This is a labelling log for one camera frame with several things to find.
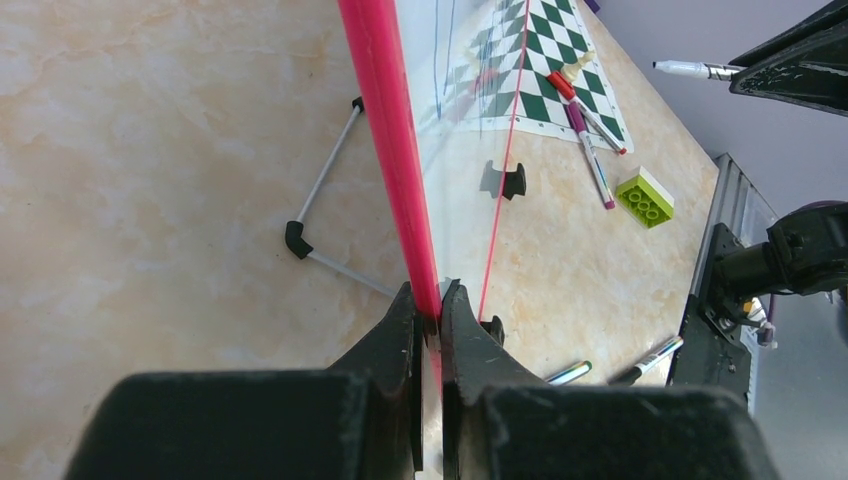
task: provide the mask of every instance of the purple marker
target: purple marker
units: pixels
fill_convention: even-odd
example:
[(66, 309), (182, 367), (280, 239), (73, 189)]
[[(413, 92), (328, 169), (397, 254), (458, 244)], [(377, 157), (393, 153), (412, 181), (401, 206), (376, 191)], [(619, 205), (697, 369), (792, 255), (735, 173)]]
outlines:
[(568, 121), (571, 127), (577, 131), (577, 136), (583, 143), (583, 150), (586, 152), (586, 160), (592, 168), (592, 174), (595, 175), (595, 184), (598, 186), (598, 192), (601, 194), (601, 199), (604, 201), (604, 207), (607, 210), (615, 208), (615, 200), (613, 200), (612, 191), (607, 185), (607, 179), (604, 176), (604, 171), (601, 169), (601, 163), (598, 161), (598, 156), (595, 154), (595, 147), (592, 146), (592, 141), (589, 139), (589, 130), (586, 129), (586, 122), (583, 121), (583, 114), (580, 113), (580, 107), (577, 102), (571, 102), (565, 107), (565, 114), (568, 115)]
[(598, 13), (598, 11), (601, 9), (601, 6), (598, 5), (598, 2), (596, 2), (595, 0), (584, 0), (584, 1), (586, 2), (586, 5), (589, 6), (589, 9), (592, 10), (592, 13)]

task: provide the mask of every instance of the metal stand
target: metal stand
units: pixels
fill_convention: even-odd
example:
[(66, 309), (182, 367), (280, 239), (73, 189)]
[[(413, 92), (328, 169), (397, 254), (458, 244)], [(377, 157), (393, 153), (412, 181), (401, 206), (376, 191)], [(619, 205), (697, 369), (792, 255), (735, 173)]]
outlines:
[(394, 298), (394, 291), (376, 280), (373, 280), (365, 275), (354, 272), (353, 270), (347, 268), (340, 262), (337, 262), (329, 257), (321, 255), (316, 252), (315, 249), (310, 245), (306, 240), (303, 239), (303, 219), (306, 218), (306, 213), (309, 211), (309, 207), (312, 206), (312, 203), (315, 201), (315, 197), (318, 195), (318, 190), (321, 189), (321, 184), (324, 182), (324, 178), (330, 172), (330, 169), (333, 168), (333, 164), (336, 163), (336, 158), (339, 156), (339, 150), (341, 150), (342, 143), (344, 143), (345, 138), (347, 137), (348, 132), (351, 127), (353, 127), (353, 123), (359, 118), (361, 113), (365, 112), (365, 105), (362, 103), (362, 97), (356, 98), (353, 102), (353, 111), (350, 114), (350, 118), (345, 124), (344, 129), (342, 129), (341, 135), (339, 135), (338, 141), (336, 141), (336, 145), (333, 147), (333, 151), (330, 152), (329, 158), (327, 158), (327, 163), (324, 164), (324, 168), (321, 169), (321, 173), (318, 175), (318, 180), (315, 181), (315, 185), (312, 186), (312, 191), (309, 192), (309, 196), (306, 197), (306, 202), (303, 204), (303, 208), (300, 209), (300, 213), (297, 215), (297, 220), (292, 220), (286, 224), (286, 233), (285, 233), (285, 241), (286, 246), (291, 250), (295, 256), (301, 260), (304, 258), (311, 258), (316, 260), (317, 262), (330, 267), (331, 269), (341, 273), (342, 275), (347, 276), (363, 285), (373, 288), (374, 290), (386, 295), (387, 297)]
[(747, 404), (752, 353), (742, 343), (746, 315), (734, 311), (714, 282), (716, 259), (743, 249), (723, 223), (713, 228), (700, 291), (689, 295), (680, 326), (686, 345), (672, 359), (668, 383), (719, 385)]
[(516, 195), (523, 197), (527, 194), (527, 175), (524, 173), (524, 165), (521, 163), (516, 165), (514, 172), (502, 172), (495, 170), (495, 162), (489, 160), (480, 179), (480, 191), (489, 192), (492, 199), (504, 197), (512, 200)]

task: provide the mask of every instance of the chess piece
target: chess piece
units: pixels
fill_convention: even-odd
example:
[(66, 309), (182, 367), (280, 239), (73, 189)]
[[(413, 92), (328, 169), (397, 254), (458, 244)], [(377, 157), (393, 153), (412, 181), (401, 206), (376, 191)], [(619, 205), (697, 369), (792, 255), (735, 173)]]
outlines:
[(480, 58), (478, 58), (477, 55), (475, 55), (474, 52), (471, 51), (470, 48), (466, 48), (465, 50), (463, 50), (462, 55), (465, 57), (465, 60), (468, 62), (469, 65), (471, 65), (471, 68), (474, 71), (480, 71)]
[(565, 65), (564, 67), (562, 67), (562, 76), (565, 77), (566, 80), (568, 80), (568, 83), (574, 83), (574, 81), (577, 80), (577, 75), (580, 74), (580, 70), (586, 64), (594, 60), (594, 58), (595, 51), (589, 50), (577, 59), (577, 63), (572, 63), (570, 65)]

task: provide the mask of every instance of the marker cap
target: marker cap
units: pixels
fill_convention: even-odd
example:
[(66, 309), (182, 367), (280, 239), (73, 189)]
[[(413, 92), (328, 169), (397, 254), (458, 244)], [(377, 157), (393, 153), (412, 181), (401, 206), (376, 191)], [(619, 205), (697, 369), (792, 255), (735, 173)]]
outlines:
[(577, 92), (574, 91), (574, 87), (571, 86), (570, 83), (562, 76), (559, 72), (553, 72), (548, 75), (548, 81), (551, 82), (551, 85), (557, 89), (557, 91), (565, 97), (567, 101), (571, 101), (575, 96), (577, 96)]
[(610, 385), (630, 386), (636, 383), (636, 380), (642, 376), (642, 370), (636, 367), (630, 367), (630, 370), (610, 380)]
[(577, 108), (576, 103), (569, 103), (565, 106), (565, 115), (568, 117), (568, 122), (575, 132), (587, 131), (586, 122), (583, 121), (583, 114), (580, 113), (580, 109)]

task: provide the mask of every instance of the black plastic clip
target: black plastic clip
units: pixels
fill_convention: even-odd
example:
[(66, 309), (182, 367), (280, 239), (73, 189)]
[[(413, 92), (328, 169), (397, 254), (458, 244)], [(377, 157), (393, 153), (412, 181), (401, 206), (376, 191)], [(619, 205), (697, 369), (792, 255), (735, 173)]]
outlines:
[(527, 176), (524, 174), (524, 165), (518, 164), (514, 172), (504, 173), (504, 189), (501, 195), (507, 200), (512, 200), (515, 195), (527, 193)]
[(503, 322), (501, 321), (501, 317), (493, 315), (491, 322), (480, 322), (480, 326), (483, 327), (483, 330), (485, 330), (490, 337), (498, 342), (498, 345), (503, 347), (506, 334), (503, 331)]

